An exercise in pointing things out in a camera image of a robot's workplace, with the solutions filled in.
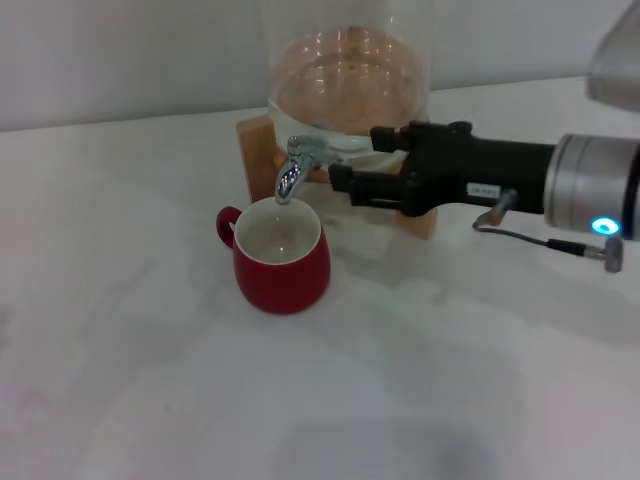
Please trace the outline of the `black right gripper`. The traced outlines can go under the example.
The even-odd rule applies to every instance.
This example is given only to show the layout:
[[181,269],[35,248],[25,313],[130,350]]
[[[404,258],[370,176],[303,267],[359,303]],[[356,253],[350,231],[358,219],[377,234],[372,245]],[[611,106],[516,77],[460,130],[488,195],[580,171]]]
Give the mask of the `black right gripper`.
[[333,191],[346,193],[352,206],[401,208],[417,217],[445,204],[490,206],[493,196],[474,189],[496,187],[517,192],[517,211],[543,212],[553,145],[479,138],[465,121],[374,127],[369,135],[374,151],[408,156],[397,174],[331,165]]

